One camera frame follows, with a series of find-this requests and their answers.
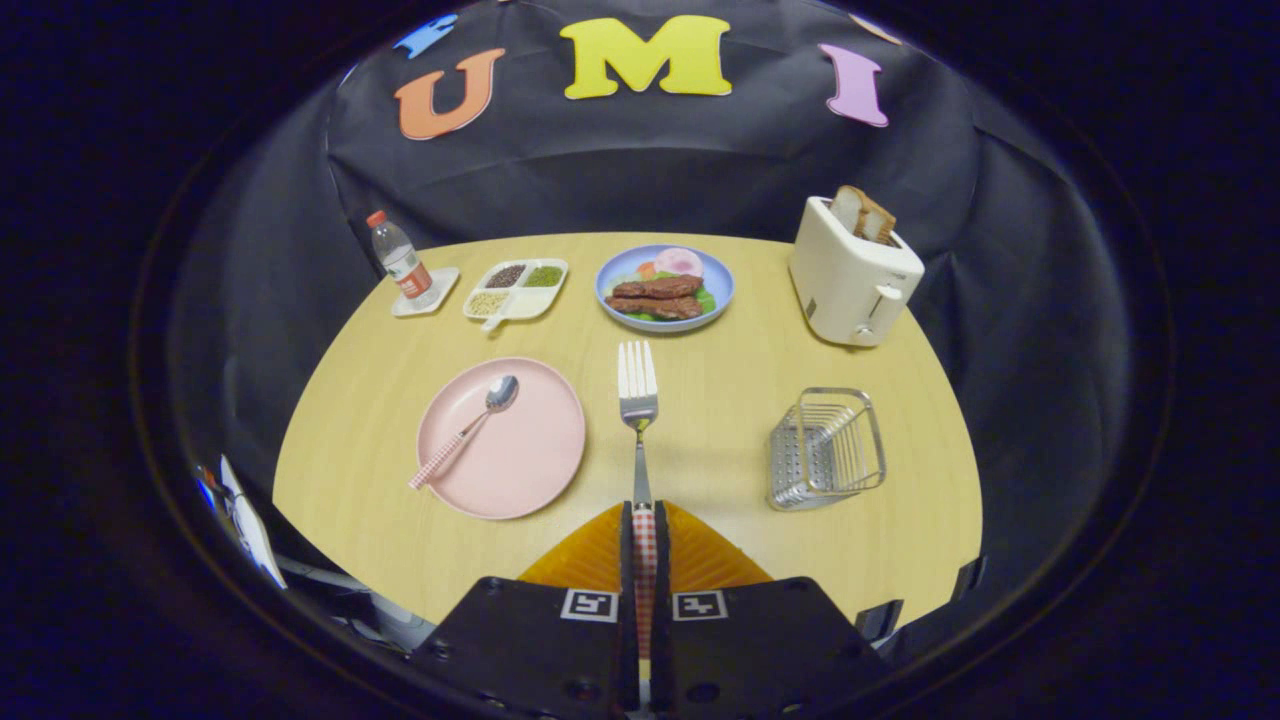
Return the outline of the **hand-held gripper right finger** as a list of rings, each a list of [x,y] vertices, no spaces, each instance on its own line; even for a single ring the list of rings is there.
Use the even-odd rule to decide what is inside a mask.
[[[676,592],[669,511],[654,505],[652,711],[658,719],[818,719],[890,667],[808,577]]]

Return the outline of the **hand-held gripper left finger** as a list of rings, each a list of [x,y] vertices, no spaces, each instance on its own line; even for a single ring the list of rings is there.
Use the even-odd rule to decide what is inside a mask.
[[[625,719],[639,710],[632,506],[603,518],[614,589],[483,577],[411,653],[411,667],[500,717]]]

